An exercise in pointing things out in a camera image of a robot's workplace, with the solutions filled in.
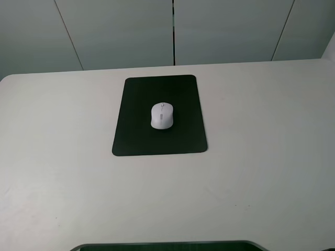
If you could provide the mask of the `white computer mouse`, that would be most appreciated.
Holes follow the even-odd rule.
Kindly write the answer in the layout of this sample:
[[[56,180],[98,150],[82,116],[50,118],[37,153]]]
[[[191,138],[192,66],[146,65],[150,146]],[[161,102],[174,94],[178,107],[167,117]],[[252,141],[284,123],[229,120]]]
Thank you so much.
[[[166,130],[173,125],[173,106],[166,102],[155,104],[151,109],[151,126],[157,130]]]

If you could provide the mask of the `black mouse pad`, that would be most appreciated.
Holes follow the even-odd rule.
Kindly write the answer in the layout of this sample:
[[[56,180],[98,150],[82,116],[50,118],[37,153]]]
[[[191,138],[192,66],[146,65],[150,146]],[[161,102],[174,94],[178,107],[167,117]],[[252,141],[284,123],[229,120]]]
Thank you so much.
[[[173,106],[173,125],[151,126],[151,109]],[[194,75],[130,77],[125,80],[112,153],[115,156],[201,153],[208,149]]]

